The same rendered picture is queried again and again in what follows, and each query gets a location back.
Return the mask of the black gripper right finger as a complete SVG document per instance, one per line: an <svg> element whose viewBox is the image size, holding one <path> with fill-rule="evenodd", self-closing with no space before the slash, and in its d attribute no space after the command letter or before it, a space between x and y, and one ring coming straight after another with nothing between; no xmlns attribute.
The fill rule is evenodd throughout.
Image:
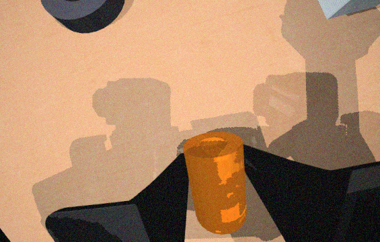
<svg viewBox="0 0 380 242"><path fill-rule="evenodd" d="M286 242L344 242L358 198L380 192L380 161L328 170L247 145L243 157Z"/></svg>

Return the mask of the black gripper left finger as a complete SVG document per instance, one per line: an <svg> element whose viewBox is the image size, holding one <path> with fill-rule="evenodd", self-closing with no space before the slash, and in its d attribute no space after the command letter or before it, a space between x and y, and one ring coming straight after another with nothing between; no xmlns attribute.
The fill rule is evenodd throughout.
<svg viewBox="0 0 380 242"><path fill-rule="evenodd" d="M46 230L55 242L184 242L188 185L181 153L134 198L59 209Z"/></svg>

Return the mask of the orange cylinder with hole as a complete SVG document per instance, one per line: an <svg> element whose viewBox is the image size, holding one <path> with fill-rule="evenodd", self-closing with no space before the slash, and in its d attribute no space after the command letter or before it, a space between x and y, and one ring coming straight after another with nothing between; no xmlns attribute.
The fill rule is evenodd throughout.
<svg viewBox="0 0 380 242"><path fill-rule="evenodd" d="M188 139L183 150L199 223L218 235L238 231L247 216L242 139L208 132Z"/></svg>

